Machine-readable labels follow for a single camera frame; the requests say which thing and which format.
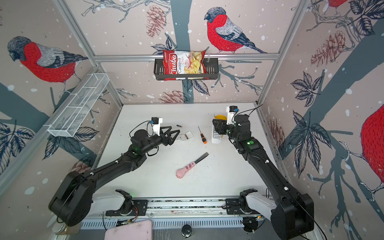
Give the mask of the white remote control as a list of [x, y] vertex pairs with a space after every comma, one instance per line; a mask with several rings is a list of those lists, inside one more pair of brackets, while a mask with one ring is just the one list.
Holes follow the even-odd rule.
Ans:
[[188, 137], [186, 137], [185, 134], [179, 134], [179, 135], [176, 137], [175, 142], [181, 142], [181, 141], [186, 141], [186, 140], [188, 140]]

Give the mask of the grey remote control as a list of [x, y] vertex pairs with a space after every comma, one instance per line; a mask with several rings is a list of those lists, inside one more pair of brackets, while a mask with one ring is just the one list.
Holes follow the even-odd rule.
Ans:
[[216, 129], [215, 129], [215, 126], [213, 126], [212, 128], [212, 144], [220, 144], [221, 143], [221, 139], [223, 138], [223, 135], [220, 135]]

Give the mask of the white battery cover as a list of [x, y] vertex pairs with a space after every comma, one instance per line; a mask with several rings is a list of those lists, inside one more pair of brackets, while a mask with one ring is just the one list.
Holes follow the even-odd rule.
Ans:
[[185, 138], [187, 140], [189, 140], [189, 139], [191, 139], [193, 137], [194, 137], [194, 135], [193, 135], [193, 133], [191, 131], [188, 131], [188, 132], [185, 133]]

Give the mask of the orange black screwdriver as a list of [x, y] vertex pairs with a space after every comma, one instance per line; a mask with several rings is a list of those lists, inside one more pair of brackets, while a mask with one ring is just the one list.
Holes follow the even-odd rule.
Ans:
[[199, 129], [199, 132], [200, 132], [200, 136], [201, 136], [202, 142], [204, 144], [207, 144], [207, 139], [205, 138], [204, 134], [202, 133], [200, 127], [198, 127], [198, 129]]

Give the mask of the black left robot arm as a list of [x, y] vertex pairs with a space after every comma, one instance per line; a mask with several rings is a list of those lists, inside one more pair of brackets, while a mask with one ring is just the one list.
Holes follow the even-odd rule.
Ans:
[[171, 126], [161, 127], [158, 134], [148, 136], [146, 130], [138, 130], [131, 137], [128, 151], [118, 159], [84, 173], [66, 175], [50, 201], [48, 208], [58, 219], [72, 227], [80, 223], [91, 211], [93, 194], [117, 177], [138, 169], [147, 159], [147, 153], [159, 145], [171, 146], [179, 130]]

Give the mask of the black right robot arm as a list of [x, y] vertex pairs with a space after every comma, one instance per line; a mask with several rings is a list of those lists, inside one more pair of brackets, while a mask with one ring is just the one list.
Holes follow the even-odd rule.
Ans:
[[301, 194], [272, 163], [262, 144], [252, 136], [249, 116], [237, 115], [233, 121], [213, 119], [213, 126], [220, 135], [229, 137], [237, 152], [258, 172], [273, 197], [268, 199], [256, 191], [245, 191], [246, 211], [256, 211], [267, 218], [282, 240], [313, 231], [312, 198]]

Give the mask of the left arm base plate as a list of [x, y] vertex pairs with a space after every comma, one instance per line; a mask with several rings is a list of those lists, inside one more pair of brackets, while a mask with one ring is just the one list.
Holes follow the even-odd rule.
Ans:
[[148, 200], [125, 200], [123, 205], [118, 210], [106, 211], [107, 217], [136, 217], [145, 216], [148, 207]]

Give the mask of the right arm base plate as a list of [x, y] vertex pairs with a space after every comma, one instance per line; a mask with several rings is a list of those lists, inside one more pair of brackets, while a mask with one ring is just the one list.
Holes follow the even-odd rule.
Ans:
[[225, 203], [222, 208], [226, 211], [227, 215], [249, 215], [249, 216], [261, 216], [261, 214], [257, 211], [244, 210], [239, 202], [239, 199], [235, 198], [227, 198], [225, 199]]

